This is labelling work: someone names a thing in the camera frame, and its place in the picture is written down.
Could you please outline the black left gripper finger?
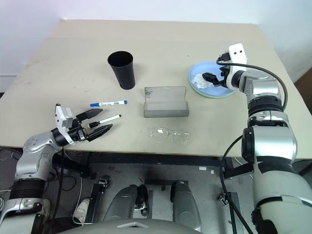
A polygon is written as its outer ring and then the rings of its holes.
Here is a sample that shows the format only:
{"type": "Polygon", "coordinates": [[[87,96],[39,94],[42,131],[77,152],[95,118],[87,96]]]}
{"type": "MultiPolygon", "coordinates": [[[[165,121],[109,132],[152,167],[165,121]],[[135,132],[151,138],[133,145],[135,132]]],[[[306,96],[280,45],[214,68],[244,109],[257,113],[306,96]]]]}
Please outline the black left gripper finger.
{"type": "Polygon", "coordinates": [[[95,129],[92,133],[87,135],[86,140],[91,142],[91,141],[103,136],[105,133],[107,133],[112,128],[112,126],[113,126],[113,124],[108,124],[108,125],[104,125],[104,126],[101,126],[97,129],[95,129]]]}
{"type": "Polygon", "coordinates": [[[84,121],[86,119],[91,119],[91,118],[94,118],[95,116],[97,116],[102,111],[103,111],[102,109],[90,109],[88,111],[85,111],[83,113],[76,115],[76,119],[78,121],[84,121]]]}

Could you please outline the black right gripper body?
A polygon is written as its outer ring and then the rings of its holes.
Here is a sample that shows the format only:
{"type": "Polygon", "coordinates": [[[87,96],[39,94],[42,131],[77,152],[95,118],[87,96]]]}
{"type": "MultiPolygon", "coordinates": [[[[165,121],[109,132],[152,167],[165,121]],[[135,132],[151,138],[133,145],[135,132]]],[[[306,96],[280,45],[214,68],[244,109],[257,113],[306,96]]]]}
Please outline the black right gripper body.
{"type": "Polygon", "coordinates": [[[222,86],[222,87],[227,88],[228,86],[226,84],[226,81],[227,81],[229,73],[230,73],[230,66],[225,65],[225,66],[219,67],[218,72],[215,73],[217,83],[214,86],[215,87],[222,86]]]}

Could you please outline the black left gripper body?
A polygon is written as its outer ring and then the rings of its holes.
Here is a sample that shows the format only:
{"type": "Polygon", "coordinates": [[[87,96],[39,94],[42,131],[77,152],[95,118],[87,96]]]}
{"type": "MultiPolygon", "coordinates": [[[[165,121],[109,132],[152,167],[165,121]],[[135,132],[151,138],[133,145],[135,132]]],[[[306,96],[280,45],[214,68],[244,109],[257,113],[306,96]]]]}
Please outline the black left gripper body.
{"type": "Polygon", "coordinates": [[[77,118],[73,120],[68,134],[73,141],[85,141],[88,139],[88,134],[85,128],[81,125],[81,122],[77,118]]]}

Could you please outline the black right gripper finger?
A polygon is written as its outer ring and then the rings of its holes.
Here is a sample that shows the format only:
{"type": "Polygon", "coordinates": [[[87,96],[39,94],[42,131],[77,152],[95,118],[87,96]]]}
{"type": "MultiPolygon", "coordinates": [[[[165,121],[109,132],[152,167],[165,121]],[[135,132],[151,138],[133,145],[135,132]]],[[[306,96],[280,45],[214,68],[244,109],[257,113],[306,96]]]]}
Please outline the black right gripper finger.
{"type": "Polygon", "coordinates": [[[203,73],[202,77],[205,81],[212,83],[213,85],[218,85],[219,84],[219,80],[217,79],[216,75],[211,74],[211,73],[203,73]]]}
{"type": "Polygon", "coordinates": [[[227,65],[227,64],[230,64],[231,63],[231,56],[230,56],[230,53],[229,52],[225,52],[223,54],[221,54],[217,60],[216,60],[216,63],[218,65],[227,65]]]}

